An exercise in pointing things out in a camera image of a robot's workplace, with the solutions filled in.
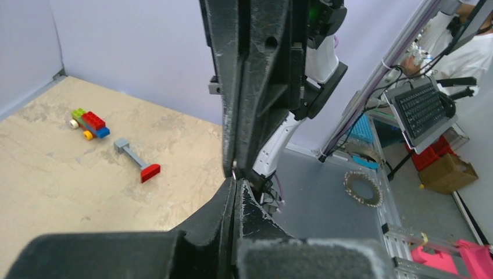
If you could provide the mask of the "colourful toy brick car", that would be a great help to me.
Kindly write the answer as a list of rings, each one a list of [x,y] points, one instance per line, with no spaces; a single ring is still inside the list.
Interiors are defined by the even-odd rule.
[[[95,138],[103,139],[110,135],[110,129],[106,123],[92,111],[85,111],[82,108],[71,112],[72,119],[68,121],[69,126],[76,130],[82,129],[83,137],[87,140]]]

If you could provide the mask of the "cardboard box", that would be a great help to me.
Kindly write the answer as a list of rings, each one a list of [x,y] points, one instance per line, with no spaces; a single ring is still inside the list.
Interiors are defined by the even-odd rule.
[[[419,172],[424,189],[440,194],[452,194],[476,180],[471,163],[453,154],[446,154]]]

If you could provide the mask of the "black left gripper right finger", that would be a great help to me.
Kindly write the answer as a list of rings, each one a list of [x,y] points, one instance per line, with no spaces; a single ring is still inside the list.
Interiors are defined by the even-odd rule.
[[[285,232],[237,182],[238,278],[396,278],[386,249],[373,239],[305,238]]]

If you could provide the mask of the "grey toy brick post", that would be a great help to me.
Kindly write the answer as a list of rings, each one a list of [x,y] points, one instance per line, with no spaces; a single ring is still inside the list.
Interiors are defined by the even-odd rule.
[[[114,149],[117,153],[125,153],[130,159],[132,159],[141,170],[150,166],[149,163],[144,162],[131,148],[130,143],[125,138],[118,138],[113,142]]]

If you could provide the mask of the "red toy base piece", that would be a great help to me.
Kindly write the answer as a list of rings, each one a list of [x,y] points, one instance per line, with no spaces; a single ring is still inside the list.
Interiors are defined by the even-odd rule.
[[[159,174],[160,171],[161,171],[160,164],[154,163],[144,167],[140,172],[140,182],[145,183],[146,181],[150,180],[152,177]]]

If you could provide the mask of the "black computer keyboard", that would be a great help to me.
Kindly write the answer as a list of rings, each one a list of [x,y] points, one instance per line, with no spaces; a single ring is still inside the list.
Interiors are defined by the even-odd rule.
[[[458,117],[445,105],[448,96],[436,80],[424,77],[408,81],[383,93],[408,147],[417,154],[434,143]]]

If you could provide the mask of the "red plastic bin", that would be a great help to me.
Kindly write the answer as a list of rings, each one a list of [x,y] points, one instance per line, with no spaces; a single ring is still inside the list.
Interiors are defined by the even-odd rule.
[[[413,154],[411,159],[417,171],[422,171],[446,154],[455,155],[447,139],[442,135],[420,154]]]

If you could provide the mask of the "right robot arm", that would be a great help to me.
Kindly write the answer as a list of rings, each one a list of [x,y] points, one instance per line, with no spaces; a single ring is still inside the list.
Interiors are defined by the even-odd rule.
[[[314,118],[347,66],[334,34],[343,1],[201,1],[214,75],[209,92],[222,100],[222,168],[252,179],[261,149],[289,116]]]

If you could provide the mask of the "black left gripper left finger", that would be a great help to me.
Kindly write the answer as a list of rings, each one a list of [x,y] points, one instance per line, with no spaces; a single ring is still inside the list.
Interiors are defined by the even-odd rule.
[[[230,278],[236,183],[226,179],[170,231],[44,234],[7,278]]]

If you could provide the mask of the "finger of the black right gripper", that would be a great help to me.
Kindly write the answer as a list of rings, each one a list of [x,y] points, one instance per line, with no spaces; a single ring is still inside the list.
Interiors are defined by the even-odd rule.
[[[243,58],[240,51],[239,1],[200,1],[205,34],[212,50],[215,76],[222,95],[222,155],[226,177],[234,175]]]
[[[251,179],[264,144],[299,108],[308,36],[307,1],[249,1],[235,142],[236,172]]]

